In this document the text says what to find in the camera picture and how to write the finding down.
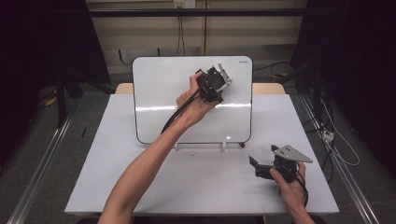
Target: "metal bracket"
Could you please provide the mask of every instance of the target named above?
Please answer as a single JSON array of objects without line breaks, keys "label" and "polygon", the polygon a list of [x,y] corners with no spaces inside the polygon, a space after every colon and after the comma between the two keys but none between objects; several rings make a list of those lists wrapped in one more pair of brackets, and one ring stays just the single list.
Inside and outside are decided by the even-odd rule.
[{"label": "metal bracket", "polygon": [[291,146],[284,146],[274,150],[274,154],[288,161],[304,161],[312,163],[313,161]]}]

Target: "white wall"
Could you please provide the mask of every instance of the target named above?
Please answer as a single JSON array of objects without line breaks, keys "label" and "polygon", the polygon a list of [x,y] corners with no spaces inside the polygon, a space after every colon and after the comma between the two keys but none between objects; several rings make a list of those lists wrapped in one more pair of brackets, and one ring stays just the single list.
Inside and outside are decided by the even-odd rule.
[{"label": "white wall", "polygon": [[[295,8],[306,0],[196,0],[197,8]],[[89,9],[173,8],[173,0],[87,0]],[[109,73],[130,72],[140,55],[176,55],[178,18],[92,18]],[[255,64],[288,61],[297,42],[300,17],[182,18],[186,54],[250,56]],[[180,41],[179,55],[182,52]]]}]

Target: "hand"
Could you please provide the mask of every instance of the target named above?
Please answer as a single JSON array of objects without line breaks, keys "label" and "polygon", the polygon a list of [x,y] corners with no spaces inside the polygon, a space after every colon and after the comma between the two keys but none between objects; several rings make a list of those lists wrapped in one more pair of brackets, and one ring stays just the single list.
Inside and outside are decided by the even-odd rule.
[{"label": "hand", "polygon": [[[190,89],[177,97],[177,107],[181,107],[186,103],[186,101],[198,90],[197,79],[201,74],[202,72],[199,72],[190,76]],[[184,119],[187,121],[189,126],[192,126],[199,122],[210,109],[214,108],[218,104],[219,102],[204,102],[204,100],[199,97],[198,92],[191,104],[189,104],[189,106],[180,113],[178,119]]]},{"label": "hand", "polygon": [[[297,161],[297,164],[298,173],[300,173],[300,175],[297,175],[297,178],[304,183],[305,165],[301,161]],[[293,217],[294,223],[312,223],[311,217],[305,210],[305,192],[303,187],[296,180],[291,183],[286,182],[282,174],[274,168],[270,170],[270,173],[275,182],[280,186],[283,202],[286,205],[288,213]]]}]

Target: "black curtain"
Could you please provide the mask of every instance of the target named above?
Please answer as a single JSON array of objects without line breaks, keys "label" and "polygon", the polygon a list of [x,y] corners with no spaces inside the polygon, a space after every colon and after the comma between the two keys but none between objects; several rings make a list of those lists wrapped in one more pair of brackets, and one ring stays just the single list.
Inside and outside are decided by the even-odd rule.
[{"label": "black curtain", "polygon": [[58,74],[70,76],[68,70],[74,70],[109,83],[92,19],[43,13],[51,9],[87,10],[87,6],[84,0],[0,2],[0,163],[21,140],[40,90],[53,86]]},{"label": "black curtain", "polygon": [[[308,6],[317,7],[313,2]],[[396,126],[394,7],[390,1],[345,0],[337,8],[340,20],[325,50],[316,51],[318,36],[327,37],[323,33],[326,26],[320,24],[331,24],[332,18],[304,18],[291,64],[298,67],[306,58],[317,56],[313,52],[318,54],[316,69],[327,81],[332,98],[372,153],[396,176],[392,141]],[[309,86],[313,78],[302,80]]]}]

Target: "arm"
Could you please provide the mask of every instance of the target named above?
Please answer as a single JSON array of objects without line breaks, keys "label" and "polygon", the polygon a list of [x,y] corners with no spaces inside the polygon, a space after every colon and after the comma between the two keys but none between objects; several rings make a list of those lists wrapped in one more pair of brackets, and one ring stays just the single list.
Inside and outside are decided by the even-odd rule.
[{"label": "arm", "polygon": [[[297,164],[299,167],[298,172],[305,178],[305,165],[300,161]],[[280,186],[283,202],[286,205],[286,210],[293,218],[293,222],[296,224],[315,224],[305,210],[304,190],[300,184],[295,180],[288,184],[282,174],[274,168],[270,172],[275,182]]]},{"label": "arm", "polygon": [[[181,106],[198,89],[196,79],[190,77],[191,88],[177,98]],[[177,139],[192,125],[199,122],[217,102],[207,104],[196,98],[145,151],[127,167],[111,191],[99,223],[130,223],[134,208],[149,188],[163,161]]]}]

